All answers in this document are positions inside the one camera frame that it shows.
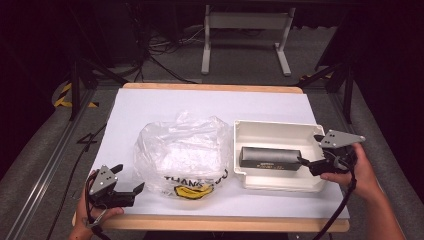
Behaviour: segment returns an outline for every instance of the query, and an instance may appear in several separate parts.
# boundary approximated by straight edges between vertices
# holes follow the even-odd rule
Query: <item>wooden table edge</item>
[[[176,84],[176,83],[126,83],[126,89],[172,89],[172,90],[205,90],[205,91],[240,91],[240,92],[273,92],[303,93],[299,87],[286,86],[253,86],[253,85],[213,85],[213,84]]]
[[[108,219],[102,227],[122,230],[163,231],[251,231],[251,232],[319,232],[328,219],[212,217],[124,214]],[[347,232],[349,220],[337,219],[328,232]]]

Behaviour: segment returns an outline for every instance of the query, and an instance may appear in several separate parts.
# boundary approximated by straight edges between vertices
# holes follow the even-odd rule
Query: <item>dark background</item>
[[[146,6],[143,26],[154,25],[175,40],[184,27],[202,24],[203,9]],[[367,41],[353,64],[355,81],[422,201],[423,10],[423,4],[414,1],[386,1],[357,12],[368,31],[356,35]],[[69,77],[69,66],[76,59],[84,57],[104,67],[138,60],[133,23],[126,13],[125,5],[113,2],[1,1],[0,177],[53,113],[52,94]],[[300,8],[292,27],[338,26],[345,13]],[[343,59],[352,31],[336,35],[323,63]]]

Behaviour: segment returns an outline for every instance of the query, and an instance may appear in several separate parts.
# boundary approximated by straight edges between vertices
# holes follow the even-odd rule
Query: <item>table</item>
[[[233,119],[315,123],[307,96],[296,87],[126,84],[118,92],[93,169],[102,164],[124,164],[115,190],[131,191],[139,184],[131,178],[132,149],[139,131],[144,123],[172,121],[180,107],[199,116],[215,113],[227,123]],[[230,178],[226,186],[200,201],[170,199],[144,190],[134,207],[109,219],[104,228],[318,232],[341,199],[340,188],[334,183],[327,183],[319,193],[299,193],[248,190],[237,178]],[[348,219],[345,208],[329,231],[347,231]]]

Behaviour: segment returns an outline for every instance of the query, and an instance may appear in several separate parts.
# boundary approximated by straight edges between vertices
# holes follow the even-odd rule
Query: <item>gray carpet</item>
[[[334,29],[294,29],[290,32],[286,45],[286,56],[292,70],[291,77],[283,77],[277,56],[273,50],[273,39],[278,32],[262,32],[259,36],[249,37],[238,32],[222,31],[212,39],[210,74],[202,75],[201,59],[203,45],[195,42],[172,54],[155,56],[164,66],[186,79],[201,80],[207,84],[237,85],[288,85],[296,83],[300,76],[313,74],[313,68]],[[176,82],[167,72],[146,62],[143,67],[143,81]],[[133,80],[135,74],[128,76]],[[63,157],[52,178],[46,186],[43,198],[33,215],[28,216],[28,224],[20,232],[21,239],[45,239],[53,218],[61,202],[65,186],[78,155],[83,149],[77,141],[88,133],[96,132],[107,120],[117,92],[117,85],[110,81],[101,82],[90,99],[99,102],[97,108],[86,108],[63,149]],[[355,86],[352,102],[352,125],[346,124],[340,116],[340,94],[329,95],[323,91],[305,89],[311,102],[318,124],[324,129],[354,131],[367,137],[364,147],[375,167],[378,180],[392,202],[400,226],[407,239],[424,239],[424,206],[408,184],[396,159],[382,136],[364,102],[359,89]],[[70,108],[59,107],[52,117],[40,128],[16,159],[6,176],[0,182],[0,239],[6,239],[15,220],[25,205],[34,184],[42,174],[46,164],[55,152],[57,143],[70,122]],[[91,145],[83,154],[73,176],[67,193],[64,208],[59,216],[51,239],[66,239],[72,226],[71,219],[75,209],[76,197],[94,161],[103,133],[96,138],[97,144]],[[366,222],[362,201],[353,196],[348,203],[351,214],[351,229],[347,233],[333,234],[334,239],[364,239]],[[144,232],[107,230],[112,239],[142,239]],[[289,239],[311,239],[313,233],[289,233]]]

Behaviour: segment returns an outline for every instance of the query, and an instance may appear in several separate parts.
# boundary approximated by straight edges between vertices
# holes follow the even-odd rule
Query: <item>person's wrist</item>
[[[85,227],[84,225],[78,224],[75,225],[72,229],[72,232],[69,236],[69,239],[90,239],[93,236],[93,231],[90,228]]]
[[[369,204],[376,204],[384,200],[385,195],[383,191],[380,189],[380,187],[375,187],[375,188],[372,188],[371,191],[368,191],[367,193],[363,194],[362,198],[365,200],[365,202]]]

